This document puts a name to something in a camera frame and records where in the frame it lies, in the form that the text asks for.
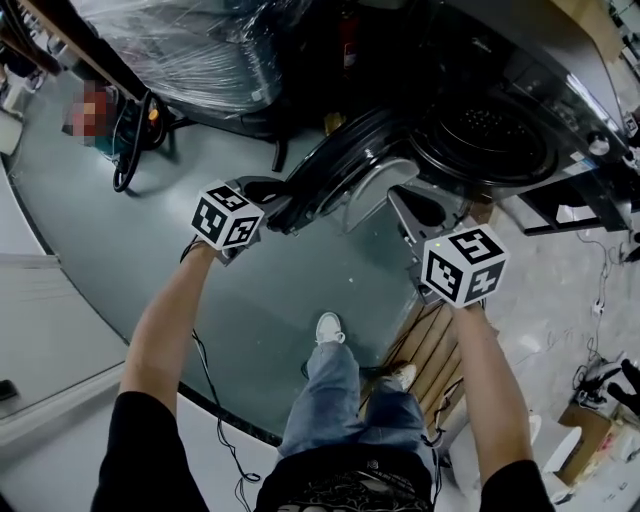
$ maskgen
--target black sleeve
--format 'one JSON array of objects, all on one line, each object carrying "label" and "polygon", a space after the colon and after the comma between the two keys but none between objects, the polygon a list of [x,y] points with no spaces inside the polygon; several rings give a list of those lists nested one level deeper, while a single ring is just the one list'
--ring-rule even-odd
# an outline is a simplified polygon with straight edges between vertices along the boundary
[{"label": "black sleeve", "polygon": [[208,512],[178,436],[176,419],[144,393],[118,396],[92,512],[114,510]]},{"label": "black sleeve", "polygon": [[535,462],[522,460],[495,473],[482,489],[480,512],[498,510],[531,510],[553,512]]}]

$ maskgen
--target white cube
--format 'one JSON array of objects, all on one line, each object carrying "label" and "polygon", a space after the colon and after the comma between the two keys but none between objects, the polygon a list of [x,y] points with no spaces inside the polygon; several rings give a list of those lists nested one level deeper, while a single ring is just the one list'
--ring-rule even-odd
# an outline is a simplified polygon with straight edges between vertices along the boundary
[{"label": "white cube", "polygon": [[247,245],[264,212],[217,180],[200,191],[191,227],[215,249]]},{"label": "white cube", "polygon": [[483,224],[425,242],[422,282],[463,308],[498,289],[508,260],[505,246]]}]

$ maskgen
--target black t-shirt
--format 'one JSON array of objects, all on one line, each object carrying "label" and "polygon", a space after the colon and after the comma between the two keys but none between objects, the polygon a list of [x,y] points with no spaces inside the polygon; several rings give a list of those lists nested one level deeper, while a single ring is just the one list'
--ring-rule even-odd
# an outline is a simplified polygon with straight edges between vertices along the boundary
[{"label": "black t-shirt", "polygon": [[[302,512],[312,504],[327,512],[431,511],[430,489],[431,477],[414,454],[331,446],[281,461],[265,480],[256,511],[295,505]],[[554,510],[531,461],[498,471],[482,491],[483,512],[522,508],[517,503],[527,510]],[[129,392],[116,400],[91,510],[208,510],[189,471],[176,420],[155,398]]]}]

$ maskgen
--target person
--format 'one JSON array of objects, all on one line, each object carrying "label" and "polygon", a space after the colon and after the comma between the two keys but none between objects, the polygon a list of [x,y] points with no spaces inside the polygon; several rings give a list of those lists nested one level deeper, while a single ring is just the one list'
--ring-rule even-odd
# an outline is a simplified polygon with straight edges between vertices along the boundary
[{"label": "person", "polygon": [[[176,424],[177,390],[216,251],[195,243],[133,334],[93,499],[104,510],[206,511]],[[479,306],[454,324],[482,481],[482,510],[554,510],[533,462],[528,411]],[[376,385],[358,419],[358,365],[340,321],[323,315],[275,469],[256,511],[433,510],[433,458],[405,365]]]}]

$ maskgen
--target leg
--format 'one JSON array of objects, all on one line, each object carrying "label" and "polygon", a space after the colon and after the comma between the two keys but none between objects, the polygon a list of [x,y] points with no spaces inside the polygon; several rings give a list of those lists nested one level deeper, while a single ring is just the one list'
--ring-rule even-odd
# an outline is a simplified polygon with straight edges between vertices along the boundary
[{"label": "leg", "polygon": [[278,448],[283,458],[320,446],[356,442],[362,430],[360,377],[351,350],[337,341],[320,343],[307,370],[309,382],[293,404]]},{"label": "leg", "polygon": [[428,469],[433,469],[432,450],[422,440],[426,428],[420,405],[397,378],[385,377],[378,381],[369,398],[365,425],[359,442],[413,452]]}]

